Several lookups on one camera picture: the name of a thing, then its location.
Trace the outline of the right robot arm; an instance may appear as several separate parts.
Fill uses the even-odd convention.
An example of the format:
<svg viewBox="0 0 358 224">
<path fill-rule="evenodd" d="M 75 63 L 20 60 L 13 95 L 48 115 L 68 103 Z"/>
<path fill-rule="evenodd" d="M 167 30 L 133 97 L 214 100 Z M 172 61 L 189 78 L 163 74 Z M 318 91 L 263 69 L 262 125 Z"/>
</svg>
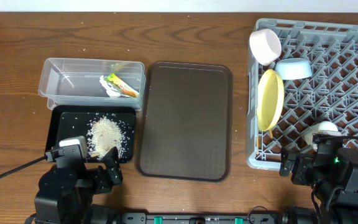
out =
<svg viewBox="0 0 358 224">
<path fill-rule="evenodd" d="M 310 186 L 314 209 L 288 207 L 277 223 L 358 224 L 358 151 L 338 139 L 317 145 L 314 155 L 282 150 L 279 174 Z"/>
</svg>

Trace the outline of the white tissue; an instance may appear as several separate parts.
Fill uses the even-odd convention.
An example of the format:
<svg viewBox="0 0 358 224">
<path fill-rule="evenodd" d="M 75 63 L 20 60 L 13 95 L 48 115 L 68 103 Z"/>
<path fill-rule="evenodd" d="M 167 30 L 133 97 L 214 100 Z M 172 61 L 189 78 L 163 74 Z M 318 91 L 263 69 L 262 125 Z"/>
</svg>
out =
<svg viewBox="0 0 358 224">
<path fill-rule="evenodd" d="M 106 90 L 107 95 L 110 98 L 124 97 L 123 90 L 120 87 L 118 87 L 117 84 L 114 84 L 112 81 L 110 81 L 109 78 L 112 78 L 112 75 L 109 76 L 101 75 L 99 78 L 99 82 L 102 85 L 102 87 Z"/>
</svg>

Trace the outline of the small white cup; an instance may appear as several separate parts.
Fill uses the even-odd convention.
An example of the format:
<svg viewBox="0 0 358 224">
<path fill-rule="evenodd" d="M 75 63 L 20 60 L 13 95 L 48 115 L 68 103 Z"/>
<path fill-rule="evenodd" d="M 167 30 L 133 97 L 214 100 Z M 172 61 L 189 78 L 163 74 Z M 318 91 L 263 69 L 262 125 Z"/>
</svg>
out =
<svg viewBox="0 0 358 224">
<path fill-rule="evenodd" d="M 338 127 L 330 121 L 323 121 L 318 124 L 314 124 L 307 130 L 306 134 L 304 135 L 304 140 L 307 145 L 312 145 L 314 134 L 325 134 L 330 136 L 341 135 Z"/>
</svg>

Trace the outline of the light blue bowl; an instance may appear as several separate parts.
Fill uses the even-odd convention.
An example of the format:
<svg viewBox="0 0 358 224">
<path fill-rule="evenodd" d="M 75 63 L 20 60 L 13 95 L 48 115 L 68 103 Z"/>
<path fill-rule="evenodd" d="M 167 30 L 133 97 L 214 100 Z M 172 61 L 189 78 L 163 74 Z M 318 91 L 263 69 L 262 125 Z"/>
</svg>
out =
<svg viewBox="0 0 358 224">
<path fill-rule="evenodd" d="M 309 78 L 313 72 L 309 60 L 305 58 L 286 58 L 275 65 L 274 70 L 283 80 Z"/>
</svg>

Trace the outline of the green snack wrapper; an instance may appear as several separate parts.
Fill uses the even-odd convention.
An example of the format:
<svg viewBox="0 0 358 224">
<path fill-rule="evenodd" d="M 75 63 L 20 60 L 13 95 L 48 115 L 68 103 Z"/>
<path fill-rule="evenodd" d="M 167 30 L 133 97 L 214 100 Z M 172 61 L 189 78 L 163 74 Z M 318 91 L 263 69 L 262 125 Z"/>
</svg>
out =
<svg viewBox="0 0 358 224">
<path fill-rule="evenodd" d="M 131 98 L 137 98 L 139 95 L 138 91 L 134 90 L 126 82 L 121 80 L 115 73 L 111 73 L 104 80 L 117 87 L 123 95 L 129 96 Z"/>
</svg>

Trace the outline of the yellow plate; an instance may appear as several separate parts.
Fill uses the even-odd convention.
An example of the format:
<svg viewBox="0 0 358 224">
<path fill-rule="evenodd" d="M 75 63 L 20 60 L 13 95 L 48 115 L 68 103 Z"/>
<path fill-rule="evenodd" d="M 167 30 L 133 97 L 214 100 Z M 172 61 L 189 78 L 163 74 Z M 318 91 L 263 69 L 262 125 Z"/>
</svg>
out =
<svg viewBox="0 0 358 224">
<path fill-rule="evenodd" d="M 281 76 L 272 69 L 264 72 L 258 84 L 257 117 L 260 131 L 271 130 L 281 117 L 285 89 Z"/>
</svg>

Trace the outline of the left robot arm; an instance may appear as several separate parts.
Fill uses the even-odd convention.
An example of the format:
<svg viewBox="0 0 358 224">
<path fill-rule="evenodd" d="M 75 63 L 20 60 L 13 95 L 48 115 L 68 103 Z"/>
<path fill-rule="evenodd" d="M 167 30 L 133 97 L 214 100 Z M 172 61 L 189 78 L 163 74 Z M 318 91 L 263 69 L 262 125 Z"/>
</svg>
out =
<svg viewBox="0 0 358 224">
<path fill-rule="evenodd" d="M 39 180 L 35 213 L 26 223 L 122 223 L 117 211 L 93 203 L 93 196 L 107 194 L 122 184 L 117 148 L 102 159 L 104 167 L 87 169 L 80 147 L 55 147 L 45 153 L 56 164 Z"/>
</svg>

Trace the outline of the rice and food scraps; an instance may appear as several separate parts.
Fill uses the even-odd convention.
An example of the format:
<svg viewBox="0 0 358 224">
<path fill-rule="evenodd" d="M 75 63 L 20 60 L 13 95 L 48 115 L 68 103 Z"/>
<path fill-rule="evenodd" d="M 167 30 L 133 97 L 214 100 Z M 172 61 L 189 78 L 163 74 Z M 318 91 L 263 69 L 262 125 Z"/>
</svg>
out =
<svg viewBox="0 0 358 224">
<path fill-rule="evenodd" d="M 101 160 L 112 148 L 116 147 L 118 158 L 122 159 L 126 152 L 126 131 L 112 119 L 103 116 L 96 121 L 91 121 L 86 133 L 88 152 L 91 158 Z"/>
</svg>

